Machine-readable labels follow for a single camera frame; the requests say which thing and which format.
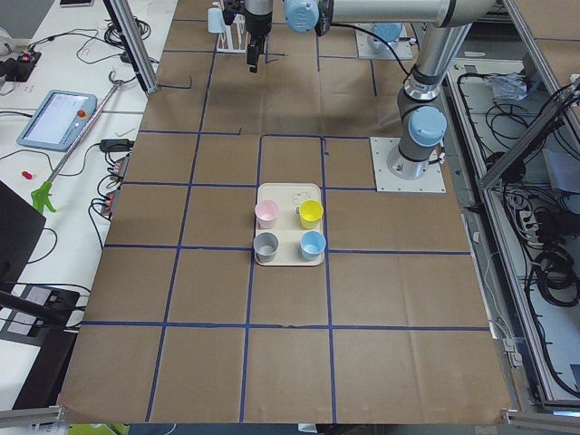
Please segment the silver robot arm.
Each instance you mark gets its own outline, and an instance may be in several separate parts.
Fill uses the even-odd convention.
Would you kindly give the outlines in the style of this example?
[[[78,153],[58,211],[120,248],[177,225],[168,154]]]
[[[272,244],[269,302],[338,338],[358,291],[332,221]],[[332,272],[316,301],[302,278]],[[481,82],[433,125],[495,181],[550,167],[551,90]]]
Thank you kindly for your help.
[[[334,26],[351,23],[425,23],[428,25],[415,64],[398,96],[402,135],[387,158],[401,179],[422,177],[430,155],[447,129],[447,119],[434,106],[440,85],[471,25],[492,1],[284,1],[286,25],[297,33],[322,36]]]
[[[372,49],[379,52],[387,51],[385,43],[396,46],[403,29],[403,23],[374,23],[370,27],[373,35],[367,36],[367,42]]]

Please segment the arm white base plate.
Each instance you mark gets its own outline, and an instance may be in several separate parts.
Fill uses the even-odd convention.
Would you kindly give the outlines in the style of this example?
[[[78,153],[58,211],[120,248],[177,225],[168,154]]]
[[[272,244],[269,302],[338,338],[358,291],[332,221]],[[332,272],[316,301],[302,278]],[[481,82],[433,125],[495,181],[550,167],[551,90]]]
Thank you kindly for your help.
[[[407,163],[399,138],[370,137],[376,190],[381,193],[444,194],[442,168],[434,150],[426,163]]]
[[[380,36],[401,60],[411,60],[413,58],[411,48],[416,44],[416,39],[407,35],[407,30],[403,23],[368,23],[356,24],[356,26]],[[359,58],[395,60],[392,51],[375,36],[360,30],[355,31],[355,36]]]

